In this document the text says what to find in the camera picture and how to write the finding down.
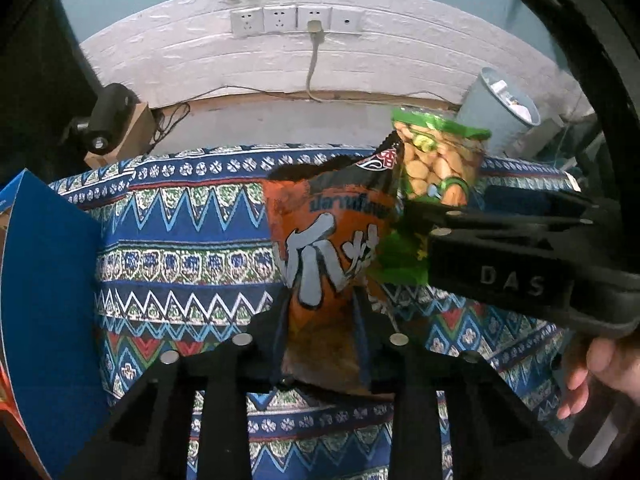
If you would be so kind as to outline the person's right hand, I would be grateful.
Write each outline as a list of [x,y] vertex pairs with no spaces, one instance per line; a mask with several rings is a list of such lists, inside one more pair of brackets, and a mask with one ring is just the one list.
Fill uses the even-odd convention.
[[563,354],[562,370],[564,393],[556,411],[558,419],[567,419],[586,407],[594,380],[639,404],[639,341],[636,337],[596,337],[587,342],[575,335]]

